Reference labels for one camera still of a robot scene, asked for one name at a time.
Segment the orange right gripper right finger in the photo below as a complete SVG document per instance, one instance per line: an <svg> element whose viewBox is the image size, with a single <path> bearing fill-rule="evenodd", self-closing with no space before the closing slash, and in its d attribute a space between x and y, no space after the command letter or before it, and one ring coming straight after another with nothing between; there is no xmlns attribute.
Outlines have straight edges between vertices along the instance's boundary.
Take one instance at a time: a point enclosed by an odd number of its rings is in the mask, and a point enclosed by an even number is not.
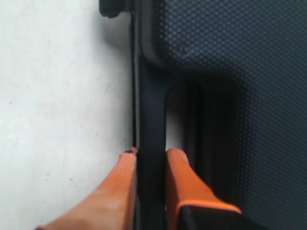
<svg viewBox="0 0 307 230"><path fill-rule="evenodd" d="M191 168L184 151L169 149L167 155L165 201L168 228L178 229L179 211L184 206L241 214L241 210L218 199L211 188Z"/></svg>

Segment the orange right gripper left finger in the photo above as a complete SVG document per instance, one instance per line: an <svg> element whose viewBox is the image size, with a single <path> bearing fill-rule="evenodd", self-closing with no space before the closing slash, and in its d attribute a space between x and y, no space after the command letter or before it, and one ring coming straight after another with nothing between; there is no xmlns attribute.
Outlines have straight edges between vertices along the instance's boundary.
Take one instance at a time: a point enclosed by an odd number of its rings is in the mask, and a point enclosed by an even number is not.
<svg viewBox="0 0 307 230"><path fill-rule="evenodd" d="M39 230L131 230L137 189L137 152L122 153L104 181L80 204Z"/></svg>

